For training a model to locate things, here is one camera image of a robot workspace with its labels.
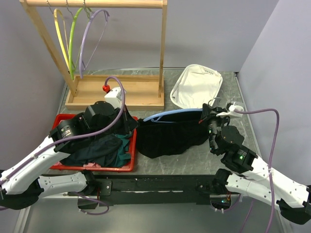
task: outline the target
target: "teal cloth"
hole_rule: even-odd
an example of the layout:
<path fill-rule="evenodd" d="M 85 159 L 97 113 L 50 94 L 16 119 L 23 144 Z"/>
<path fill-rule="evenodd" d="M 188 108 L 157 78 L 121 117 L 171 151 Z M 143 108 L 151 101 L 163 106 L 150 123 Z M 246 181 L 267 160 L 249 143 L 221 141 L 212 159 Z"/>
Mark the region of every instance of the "teal cloth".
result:
<path fill-rule="evenodd" d="M 131 161 L 131 154 L 128 153 L 130 145 L 130 140 L 128 138 L 132 135 L 132 133 L 127 135 L 116 134 L 116 137 L 122 140 L 122 144 L 118 149 L 118 154 L 113 167 L 122 167 Z"/>

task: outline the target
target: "marble table surface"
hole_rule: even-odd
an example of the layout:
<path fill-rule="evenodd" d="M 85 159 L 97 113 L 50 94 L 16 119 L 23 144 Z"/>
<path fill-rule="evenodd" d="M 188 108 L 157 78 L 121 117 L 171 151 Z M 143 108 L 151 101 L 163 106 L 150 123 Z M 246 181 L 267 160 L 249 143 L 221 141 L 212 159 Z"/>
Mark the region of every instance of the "marble table surface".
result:
<path fill-rule="evenodd" d="M 175 85 L 177 79 L 182 73 L 182 69 L 167 69 L 164 70 L 164 87 L 165 87 L 165 110 L 178 109 L 171 100 L 170 92 Z M 89 71 L 90 74 L 145 74 L 156 75 L 159 71 L 156 69 L 150 70 L 105 70 L 105 71 Z M 238 80 L 234 72 L 220 72 L 223 77 L 223 83 L 220 88 L 218 97 L 221 98 L 219 106 L 224 107 L 228 101 L 234 100 L 242 102 L 241 93 L 238 86 Z M 79 113 L 81 111 L 69 111 L 65 107 L 65 100 L 68 93 L 68 88 L 59 113 Z M 131 111 L 132 116 L 138 118 L 146 118 L 160 111 Z M 238 128 L 240 133 L 245 137 L 244 145 L 253 151 L 256 151 L 255 138 L 252 134 L 249 119 L 246 115 L 238 119 L 232 119 L 230 125 Z M 210 175 L 215 174 L 218 169 L 225 168 L 220 162 L 222 156 L 216 156 L 209 152 L 209 143 L 199 146 L 193 146 L 183 154 L 161 156 L 155 159 L 150 159 L 141 153 L 137 152 L 135 166 L 132 172 L 104 172 L 105 174 L 122 174 L 122 175 Z M 72 174 L 76 171 L 68 170 L 49 170 L 47 174 Z"/>

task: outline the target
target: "wooden rod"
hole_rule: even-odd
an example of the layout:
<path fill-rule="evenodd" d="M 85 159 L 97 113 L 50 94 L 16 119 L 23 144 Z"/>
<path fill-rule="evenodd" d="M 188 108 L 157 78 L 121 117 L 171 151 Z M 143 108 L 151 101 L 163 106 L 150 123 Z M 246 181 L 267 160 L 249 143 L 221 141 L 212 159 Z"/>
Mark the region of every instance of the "wooden rod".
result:
<path fill-rule="evenodd" d="M 164 52 L 165 52 L 165 34 L 166 34 L 166 18 L 167 18 L 167 0 L 163 0 L 162 8 L 162 33 L 161 33 L 161 51 L 160 51 L 160 74 L 159 74 L 159 97 L 162 93 L 163 84 L 163 65 L 164 65 Z"/>
<path fill-rule="evenodd" d="M 45 46 L 47 47 L 53 61 L 55 62 L 58 70 L 63 75 L 65 82 L 67 83 L 71 93 L 73 96 L 77 96 L 77 83 L 73 82 L 70 78 L 70 75 L 68 74 L 68 69 L 63 61 L 62 56 L 59 54 L 55 44 L 53 43 L 53 40 L 44 26 L 44 23 L 36 10 L 35 7 L 28 6 L 24 0 L 20 0 L 20 3 L 22 4 L 25 12 L 29 16 L 29 18 L 32 20 L 33 24 L 35 25 L 36 29 L 39 32 L 39 35 L 41 36 Z"/>
<path fill-rule="evenodd" d="M 66 7 L 65 0 L 48 0 L 52 7 Z M 47 0 L 25 0 L 29 6 L 48 6 Z M 85 0 L 85 7 L 161 9 L 162 0 Z M 68 7 L 84 7 L 84 0 L 68 0 Z"/>

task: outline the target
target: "red basket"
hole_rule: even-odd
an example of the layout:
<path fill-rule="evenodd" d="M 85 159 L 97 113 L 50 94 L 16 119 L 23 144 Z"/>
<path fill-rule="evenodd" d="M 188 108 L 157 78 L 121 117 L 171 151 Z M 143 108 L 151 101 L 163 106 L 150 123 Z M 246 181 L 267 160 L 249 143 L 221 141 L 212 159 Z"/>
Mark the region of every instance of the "red basket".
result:
<path fill-rule="evenodd" d="M 75 114 L 58 114 L 55 118 L 52 129 L 54 129 L 62 120 L 72 119 Z M 58 170 L 90 170 L 90 171 L 132 171 L 134 168 L 135 159 L 135 145 L 136 145 L 136 130 L 134 130 L 133 136 L 129 138 L 129 153 L 131 154 L 131 161 L 123 167 L 84 167 L 84 166 L 65 166 L 65 165 L 53 165 L 51 169 Z"/>

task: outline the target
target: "white basket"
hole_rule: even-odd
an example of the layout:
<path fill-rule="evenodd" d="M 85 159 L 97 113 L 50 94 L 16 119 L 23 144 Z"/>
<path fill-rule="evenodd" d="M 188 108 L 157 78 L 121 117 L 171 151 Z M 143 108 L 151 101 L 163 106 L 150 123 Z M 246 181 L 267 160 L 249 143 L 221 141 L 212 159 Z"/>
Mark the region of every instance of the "white basket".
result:
<path fill-rule="evenodd" d="M 173 87 L 171 101 L 180 108 L 202 108 L 217 97 L 223 77 L 217 71 L 193 64 L 185 68 Z"/>

